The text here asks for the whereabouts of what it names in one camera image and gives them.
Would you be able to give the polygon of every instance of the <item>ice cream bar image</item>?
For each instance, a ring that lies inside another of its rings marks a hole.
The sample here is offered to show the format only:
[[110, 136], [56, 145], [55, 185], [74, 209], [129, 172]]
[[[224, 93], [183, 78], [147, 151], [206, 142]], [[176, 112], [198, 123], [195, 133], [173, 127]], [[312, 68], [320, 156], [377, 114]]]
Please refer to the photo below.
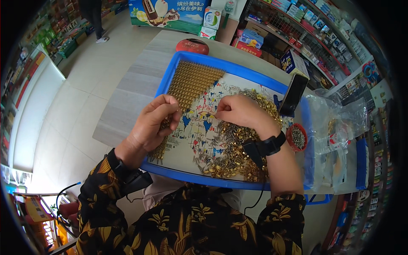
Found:
[[142, 4], [148, 20], [154, 21], [155, 19], [158, 18], [157, 12], [154, 9], [153, 4], [150, 0], [142, 0]]
[[169, 9], [169, 5], [165, 0], [157, 0], [154, 8], [156, 9], [156, 13], [159, 17], [164, 17]]

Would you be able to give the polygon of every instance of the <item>black cable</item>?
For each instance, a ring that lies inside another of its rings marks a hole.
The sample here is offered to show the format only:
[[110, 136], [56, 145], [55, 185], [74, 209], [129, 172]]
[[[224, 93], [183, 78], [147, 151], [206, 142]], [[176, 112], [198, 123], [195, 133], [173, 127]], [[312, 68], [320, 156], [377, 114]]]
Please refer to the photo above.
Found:
[[78, 185], [78, 184], [81, 184], [81, 182], [77, 182], [77, 183], [75, 183], [75, 184], [69, 185], [68, 187], [66, 187], [66, 188], [64, 188], [63, 190], [61, 190], [61, 191], [58, 193], [58, 195], [57, 195], [57, 199], [56, 199], [56, 201], [55, 201], [55, 206], [57, 207], [57, 219], [56, 219], [56, 220], [57, 220], [59, 223], [61, 223], [62, 225], [69, 226], [69, 223], [66, 222], [62, 217], [61, 217], [61, 219], [62, 219], [63, 221], [65, 221], [65, 222], [62, 222], [61, 220], [58, 219], [58, 217], [59, 217], [59, 215], [60, 215], [60, 209], [58, 208], [58, 198], [60, 197], [60, 195], [61, 195], [64, 191], [66, 191], [67, 189], [69, 189], [69, 188], [71, 188], [71, 187], [74, 187], [75, 185]]
[[247, 210], [248, 208], [250, 208], [250, 209], [251, 209], [251, 208], [254, 208], [254, 207], [258, 204], [258, 202], [261, 200], [262, 194], [264, 193], [265, 184], [266, 184], [266, 176], [265, 176], [265, 173], [264, 173], [264, 170], [262, 169], [262, 167], [258, 166], [258, 168], [261, 170], [262, 176], [263, 176], [263, 178], [264, 178], [264, 181], [262, 182], [261, 194], [259, 195], [258, 201], [257, 201], [253, 206], [247, 206], [247, 207], [245, 207], [245, 209], [244, 209], [244, 215], [246, 215], [245, 212], [246, 212], [246, 210]]
[[126, 199], [129, 200], [129, 202], [133, 203], [133, 201], [138, 200], [138, 199], [143, 199], [143, 198], [135, 198], [132, 201], [130, 201], [130, 199], [127, 197], [128, 195], [126, 195]]

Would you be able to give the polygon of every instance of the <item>hand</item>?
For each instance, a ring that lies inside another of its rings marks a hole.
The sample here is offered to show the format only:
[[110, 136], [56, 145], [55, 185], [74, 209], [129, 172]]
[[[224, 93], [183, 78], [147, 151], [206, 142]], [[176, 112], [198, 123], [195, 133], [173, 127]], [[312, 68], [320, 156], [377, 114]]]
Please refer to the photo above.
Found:
[[[161, 122], [171, 116], [170, 126], [160, 130]], [[159, 95], [140, 112], [128, 140], [135, 145], [142, 145], [146, 151], [152, 151], [163, 138], [176, 130], [181, 117], [178, 101], [171, 95]]]
[[217, 108], [217, 119], [246, 126], [258, 133], [261, 140], [278, 136], [280, 129], [276, 121], [257, 102], [245, 95], [226, 95]]
[[[128, 167], [139, 167], [147, 152], [154, 150], [177, 128], [181, 115], [173, 96], [159, 95], [142, 109], [129, 136], [115, 148], [116, 157]], [[160, 130], [161, 122], [168, 116], [171, 116], [170, 125]]]

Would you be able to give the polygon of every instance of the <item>left hand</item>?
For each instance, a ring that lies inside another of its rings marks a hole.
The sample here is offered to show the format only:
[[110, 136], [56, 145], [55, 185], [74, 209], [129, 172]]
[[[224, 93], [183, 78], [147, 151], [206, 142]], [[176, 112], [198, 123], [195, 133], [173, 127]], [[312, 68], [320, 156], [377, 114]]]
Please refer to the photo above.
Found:
[[[146, 154], [176, 130], [181, 115], [176, 98], [159, 95], [142, 109], [129, 136], [115, 148], [116, 157], [127, 167], [139, 167]], [[168, 116], [171, 116], [170, 125], [160, 130], [161, 122]]]

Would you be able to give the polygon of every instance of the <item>white slipper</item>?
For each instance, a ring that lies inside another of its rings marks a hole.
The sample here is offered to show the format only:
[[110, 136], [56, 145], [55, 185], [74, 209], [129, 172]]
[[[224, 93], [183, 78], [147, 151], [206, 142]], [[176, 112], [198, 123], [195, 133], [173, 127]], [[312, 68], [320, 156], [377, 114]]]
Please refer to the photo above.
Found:
[[100, 43], [100, 42], [107, 42], [109, 40], [108, 37], [101, 37], [98, 40], [96, 40], [96, 43]]

